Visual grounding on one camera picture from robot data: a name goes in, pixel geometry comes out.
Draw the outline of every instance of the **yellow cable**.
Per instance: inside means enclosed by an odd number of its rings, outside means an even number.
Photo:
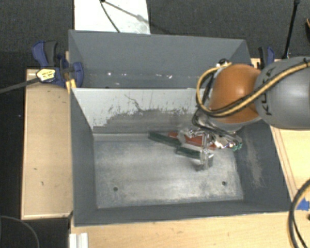
[[[219,68],[221,67],[216,67],[216,68],[212,68],[212,69],[209,69],[208,71],[206,71],[201,77],[200,79],[198,80],[197,82],[197,86],[196,86],[196,96],[197,96],[197,102],[198,104],[200,105],[200,107],[211,114],[211,116],[215,116],[215,117],[224,117],[224,116],[227,116],[229,114],[232,114],[238,110],[240,110],[241,108],[243,107],[246,107],[247,105],[249,105],[250,103],[252,103],[256,98],[258,98],[260,95],[262,95],[264,92],[266,92],[270,87],[272,87],[274,84],[276,84],[278,81],[280,81],[281,79],[283,79],[284,77],[292,74],[292,73],[295,73],[297,71],[300,71],[302,69],[305,69],[307,67],[310,67],[310,62],[307,63],[307,64],[301,64],[301,65],[298,65],[298,66],[295,66],[295,67],[292,67],[290,69],[287,69],[286,71],[284,71],[283,73],[279,74],[279,76],[273,78],[272,80],[268,81],[263,87],[261,87],[259,90],[257,90],[255,93],[253,93],[249,98],[247,98],[246,100],[244,100],[243,102],[241,102],[240,104],[228,109],[228,110],[225,110],[223,112],[216,112],[216,111],[220,111],[222,110],[223,108],[219,108],[217,110],[210,110],[208,109],[207,107],[204,106],[204,104],[202,104],[201,102],[201,98],[200,98],[200,93],[199,93],[199,89],[200,89],[200,84],[202,83],[202,80],[203,78],[210,74],[210,73],[213,73],[215,71],[217,71]]]

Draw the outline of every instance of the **white paper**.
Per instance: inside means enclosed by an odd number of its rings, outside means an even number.
[[[103,6],[124,33],[150,34],[146,0],[106,0]],[[74,28],[116,32],[99,0],[74,0]]]

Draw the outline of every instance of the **yellow tag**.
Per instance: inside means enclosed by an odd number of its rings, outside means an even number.
[[[41,69],[36,73],[37,77],[42,82],[51,82],[55,80],[55,70],[54,69]]]

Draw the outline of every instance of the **wooden table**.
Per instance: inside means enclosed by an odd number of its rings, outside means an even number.
[[[27,79],[35,70],[27,71]],[[26,89],[22,210],[24,220],[67,217],[73,209],[69,152],[69,98],[65,89]],[[271,128],[291,197],[310,177],[310,131]],[[310,201],[310,190],[306,195]],[[297,223],[310,247],[310,213]],[[288,212],[183,221],[73,227],[88,233],[89,247],[291,247]]]

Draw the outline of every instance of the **black floor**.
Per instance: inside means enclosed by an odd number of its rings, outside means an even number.
[[[293,0],[147,0],[153,34],[242,38],[252,57],[259,46],[271,46],[281,57],[286,42]],[[310,56],[305,19],[310,0],[301,0],[291,39],[291,56]],[[67,30],[73,28],[73,0],[0,0],[0,87],[24,80],[38,40],[56,40],[59,51],[68,49]],[[0,209],[19,217],[23,90],[0,95]],[[32,221],[41,247],[65,247],[66,219]],[[1,247],[36,247],[23,225],[3,220]]]

